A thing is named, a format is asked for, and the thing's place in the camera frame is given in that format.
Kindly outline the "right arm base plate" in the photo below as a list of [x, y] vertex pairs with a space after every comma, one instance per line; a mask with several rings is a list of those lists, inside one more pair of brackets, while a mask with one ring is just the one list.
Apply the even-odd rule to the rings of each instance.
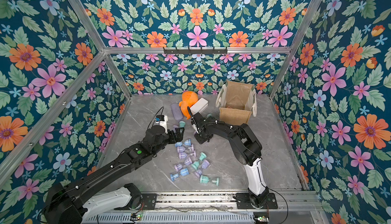
[[234, 196], [238, 209], [278, 209], [278, 203], [274, 193], [255, 196], [248, 192], [236, 193]]

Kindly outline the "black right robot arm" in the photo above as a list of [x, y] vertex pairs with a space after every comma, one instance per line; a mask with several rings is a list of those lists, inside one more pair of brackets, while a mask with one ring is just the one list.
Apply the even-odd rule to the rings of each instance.
[[249, 125], [230, 125], [214, 117], [204, 117], [200, 113], [190, 116], [199, 144], [209, 142], [215, 135], [228, 140], [235, 158], [244, 165], [248, 179], [249, 202], [261, 208], [269, 195], [261, 168], [262, 145]]

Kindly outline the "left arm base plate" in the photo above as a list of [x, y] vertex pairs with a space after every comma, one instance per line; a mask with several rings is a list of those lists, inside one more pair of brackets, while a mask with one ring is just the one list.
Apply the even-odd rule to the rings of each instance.
[[124, 207], [115, 208], [115, 210], [154, 210], [157, 203], [157, 194], [155, 193], [142, 193], [135, 201], [131, 201]]

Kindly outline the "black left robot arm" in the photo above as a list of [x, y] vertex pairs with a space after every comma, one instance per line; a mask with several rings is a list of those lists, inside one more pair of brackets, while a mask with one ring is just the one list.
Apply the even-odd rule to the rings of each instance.
[[84, 204], [102, 189], [150, 162], [168, 144], [183, 140], [184, 128], [166, 130], [163, 126], [147, 129], [145, 137], [124, 149], [113, 161], [90, 175], [65, 186], [52, 186], [42, 210], [49, 224], [80, 224], [87, 214]]

